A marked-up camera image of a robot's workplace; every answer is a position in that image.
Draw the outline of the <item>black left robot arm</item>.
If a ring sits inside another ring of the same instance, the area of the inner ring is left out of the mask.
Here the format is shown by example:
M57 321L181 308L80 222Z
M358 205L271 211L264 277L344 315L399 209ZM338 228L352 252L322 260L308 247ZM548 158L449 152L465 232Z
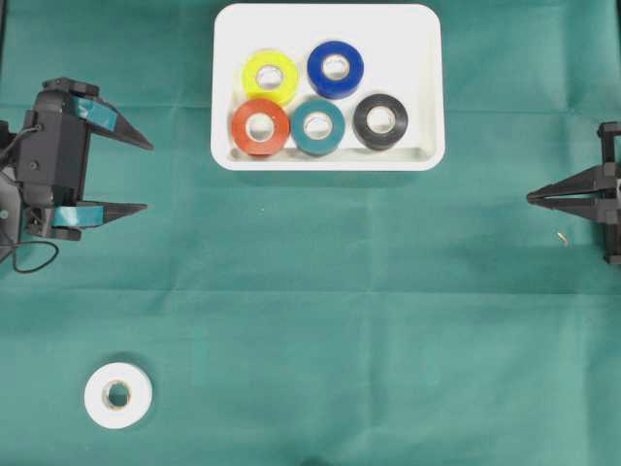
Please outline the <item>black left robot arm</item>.
M22 128L1 124L1 256L15 258L23 246L53 247L77 241L97 228L146 209L144 204L86 201L83 198L90 139L99 135L152 150L153 146L98 86L69 78L43 82Z

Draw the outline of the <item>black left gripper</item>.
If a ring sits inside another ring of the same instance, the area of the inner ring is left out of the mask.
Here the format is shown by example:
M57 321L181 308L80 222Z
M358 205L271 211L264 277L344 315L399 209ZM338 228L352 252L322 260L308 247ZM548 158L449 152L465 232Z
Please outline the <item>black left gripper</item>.
M146 204L81 202L91 130L101 136L153 150L152 143L116 108L101 99L99 87L68 78L43 83L24 126L36 130L16 152L28 233L77 241L79 228L94 228L147 209Z

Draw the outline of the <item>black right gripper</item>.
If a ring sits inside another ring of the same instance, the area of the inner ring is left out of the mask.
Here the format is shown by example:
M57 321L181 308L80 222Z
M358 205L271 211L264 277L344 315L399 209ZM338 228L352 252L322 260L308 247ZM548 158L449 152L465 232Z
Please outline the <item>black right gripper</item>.
M602 147L602 164L593 166L556 183L527 194L527 201L549 210L584 218L604 218L605 261L620 264L620 162L615 155L615 139L620 137L620 122L604 122L597 134ZM606 176L612 177L606 187ZM578 194L597 197L565 198Z

